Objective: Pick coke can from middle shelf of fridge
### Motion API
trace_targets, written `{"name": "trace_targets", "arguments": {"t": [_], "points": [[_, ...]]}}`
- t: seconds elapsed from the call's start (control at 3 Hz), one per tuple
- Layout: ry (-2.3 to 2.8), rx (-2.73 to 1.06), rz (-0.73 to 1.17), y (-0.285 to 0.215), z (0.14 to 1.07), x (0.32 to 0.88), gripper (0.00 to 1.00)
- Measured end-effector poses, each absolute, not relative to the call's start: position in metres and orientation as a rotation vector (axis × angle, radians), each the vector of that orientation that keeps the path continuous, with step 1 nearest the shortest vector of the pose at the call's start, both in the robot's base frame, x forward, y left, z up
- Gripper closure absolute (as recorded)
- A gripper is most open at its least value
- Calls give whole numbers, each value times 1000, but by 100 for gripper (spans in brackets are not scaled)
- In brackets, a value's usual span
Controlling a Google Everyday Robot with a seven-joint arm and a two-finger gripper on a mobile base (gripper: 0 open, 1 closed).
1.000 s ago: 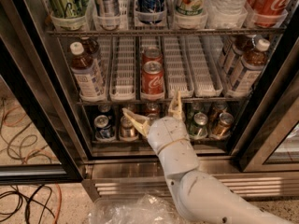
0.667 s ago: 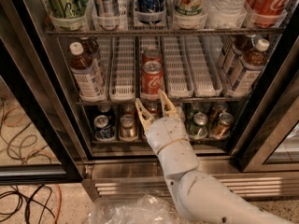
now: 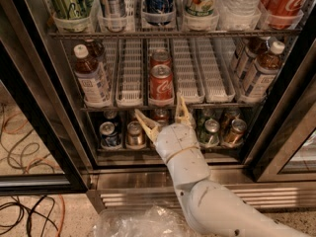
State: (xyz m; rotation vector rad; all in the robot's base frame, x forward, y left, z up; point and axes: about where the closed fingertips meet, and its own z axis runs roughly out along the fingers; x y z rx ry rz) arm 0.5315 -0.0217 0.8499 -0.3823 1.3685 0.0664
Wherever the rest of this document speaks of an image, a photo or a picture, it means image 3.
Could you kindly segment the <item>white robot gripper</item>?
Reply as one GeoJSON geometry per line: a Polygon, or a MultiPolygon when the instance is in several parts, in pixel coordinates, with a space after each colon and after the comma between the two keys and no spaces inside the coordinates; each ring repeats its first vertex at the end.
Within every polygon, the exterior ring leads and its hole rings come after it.
{"type": "Polygon", "coordinates": [[[200,151],[192,116],[180,92],[177,93],[175,122],[162,128],[157,121],[135,109],[135,117],[167,166],[176,189],[188,189],[206,179],[208,165],[200,151]]]}

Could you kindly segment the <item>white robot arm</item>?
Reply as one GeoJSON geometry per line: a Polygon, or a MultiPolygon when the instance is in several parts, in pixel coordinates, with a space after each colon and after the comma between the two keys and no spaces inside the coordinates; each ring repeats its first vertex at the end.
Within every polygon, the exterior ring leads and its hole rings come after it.
{"type": "Polygon", "coordinates": [[[310,237],[258,212],[210,179],[182,96],[177,97],[172,124],[163,126],[141,111],[135,116],[167,166],[183,215],[195,232],[220,237],[310,237]]]}

